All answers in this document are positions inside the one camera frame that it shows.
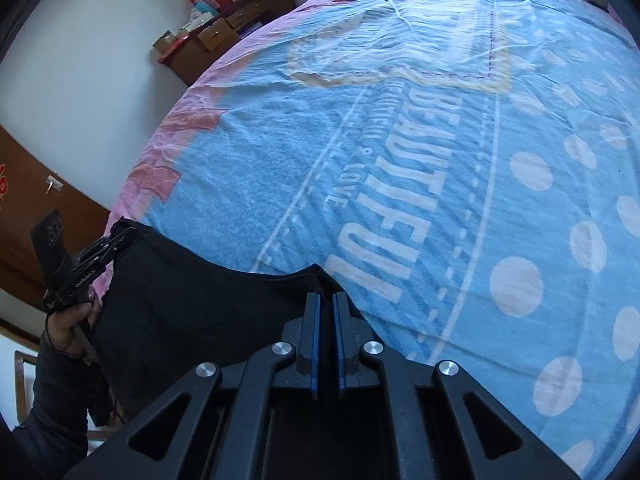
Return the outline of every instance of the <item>triangular cutout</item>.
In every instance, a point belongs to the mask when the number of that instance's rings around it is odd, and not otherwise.
[[[522,441],[502,419],[492,412],[476,394],[463,397],[465,406],[476,428],[482,450],[489,460],[500,458],[522,446]]]
[[[131,437],[129,447],[153,460],[162,460],[190,400],[191,396],[187,394],[176,397],[171,404]]]

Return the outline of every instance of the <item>door handle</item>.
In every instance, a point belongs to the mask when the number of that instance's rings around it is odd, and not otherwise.
[[[56,179],[52,175],[49,175],[47,177],[47,184],[49,184],[49,187],[47,187],[47,194],[49,194],[51,192],[51,189],[55,189],[56,191],[60,191],[64,187],[64,184],[62,184],[62,182],[60,182],[58,179]]]

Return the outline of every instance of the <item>wooden dresser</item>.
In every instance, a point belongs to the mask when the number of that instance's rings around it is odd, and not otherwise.
[[[158,60],[192,85],[255,23],[267,24],[296,7],[295,0],[238,0],[219,16],[179,41]]]

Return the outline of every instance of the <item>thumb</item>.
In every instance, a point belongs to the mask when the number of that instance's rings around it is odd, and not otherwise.
[[[90,312],[91,303],[70,306],[68,309],[56,313],[56,325],[60,330],[69,329],[81,322]]]

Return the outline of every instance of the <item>silver screw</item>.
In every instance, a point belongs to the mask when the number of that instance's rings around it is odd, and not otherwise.
[[[280,341],[271,347],[271,351],[276,355],[287,355],[293,350],[293,346],[291,346],[286,341]]]
[[[362,348],[364,349],[364,351],[367,354],[372,354],[372,355],[379,354],[380,352],[382,352],[385,349],[385,347],[383,347],[377,341],[367,341],[366,343],[364,343]]]
[[[216,365],[213,363],[201,363],[196,368],[196,373],[200,377],[211,377],[216,373]]]
[[[443,361],[438,365],[438,370],[445,375],[453,376],[460,371],[460,367],[453,361]]]

